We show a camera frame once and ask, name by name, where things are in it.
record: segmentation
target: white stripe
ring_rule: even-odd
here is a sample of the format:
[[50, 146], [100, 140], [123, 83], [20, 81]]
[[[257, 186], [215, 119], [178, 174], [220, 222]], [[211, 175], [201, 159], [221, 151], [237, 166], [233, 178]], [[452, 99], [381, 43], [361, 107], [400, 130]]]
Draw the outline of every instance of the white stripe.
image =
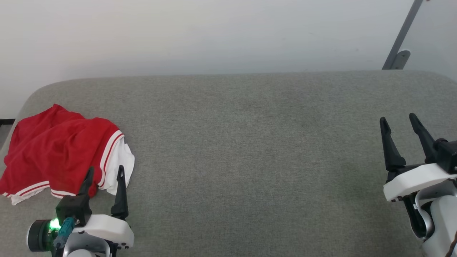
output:
[[112, 179], [114, 179], [114, 183], [116, 184], [117, 188], [117, 171], [119, 169], [119, 164], [122, 164], [119, 162], [119, 157], [120, 153], [119, 150], [121, 150], [122, 147], [124, 147], [124, 135], [121, 135], [113, 142], [113, 145], [111, 147], [111, 152], [106, 159], [106, 166], [105, 166], [105, 179], [103, 182], [103, 186], [100, 186], [100, 189], [108, 189], [109, 187], [112, 186]]
[[105, 181], [105, 173], [106, 173], [106, 171], [103, 170], [103, 166], [105, 165], [105, 161], [108, 158], [108, 153], [110, 151], [111, 145], [114, 143], [114, 140], [116, 139], [116, 137], [119, 136], [120, 134], [122, 134], [122, 132], [120, 130], [114, 132], [113, 135], [111, 135], [110, 139], [108, 140], [108, 142], [105, 145], [105, 150], [103, 151], [103, 154], [102, 154], [101, 160], [100, 160], [101, 180], [98, 183], [99, 186], [101, 186], [103, 184], [103, 182]]
[[51, 192], [51, 195], [54, 196], [54, 197], [60, 198], [60, 199], [64, 198], [63, 196], [53, 194], [53, 192]]
[[11, 197], [11, 204], [12, 205], [16, 205], [26, 199], [29, 199], [30, 197], [36, 195], [37, 193], [40, 193], [41, 191], [43, 191], [45, 188], [48, 188], [49, 185], [44, 185], [44, 186], [40, 186], [38, 188], [35, 188], [33, 189], [32, 191], [29, 191], [23, 195], [9, 195], [8, 198]]
[[43, 182], [40, 182], [40, 183], [36, 183], [36, 184], [34, 184], [34, 185], [31, 185], [31, 186], [29, 186], [29, 187], [26, 187], [26, 188], [24, 188], [23, 190], [21, 190], [21, 191], [15, 193], [15, 195], [20, 195], [20, 194], [22, 194], [23, 192], [25, 192], [25, 191], [27, 191], [27, 190], [30, 190], [30, 189], [32, 189], [32, 188], [34, 188], [34, 187], [38, 187], [38, 186], [42, 186], [42, 185], [47, 185], [47, 184], [49, 184], [49, 181], [43, 181]]
[[54, 189], [51, 189], [51, 193], [63, 194], [63, 195], [72, 195], [72, 196], [75, 195], [74, 193], [69, 193], [69, 192], [65, 192], [65, 191], [57, 191], [57, 190], [54, 190]]

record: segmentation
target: gray fabric surface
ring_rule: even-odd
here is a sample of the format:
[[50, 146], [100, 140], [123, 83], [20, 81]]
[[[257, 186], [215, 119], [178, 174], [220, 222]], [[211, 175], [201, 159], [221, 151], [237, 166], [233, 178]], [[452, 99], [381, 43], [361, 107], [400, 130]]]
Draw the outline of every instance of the gray fabric surface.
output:
[[3, 146], [3, 144], [6, 141], [6, 138], [8, 137], [8, 134], [10, 133], [11, 127], [13, 125], [1, 125], [0, 126], [0, 147]]
[[[135, 246], [121, 257], [412, 257], [406, 211], [383, 195], [379, 119], [419, 163], [408, 114], [456, 139], [456, 97], [456, 83], [417, 71], [102, 78], [46, 86], [17, 120], [57, 103], [125, 133]], [[24, 240], [58, 201], [49, 190], [17, 206], [1, 197], [1, 255], [49, 256]], [[99, 192], [90, 206], [108, 214], [113, 202]]]

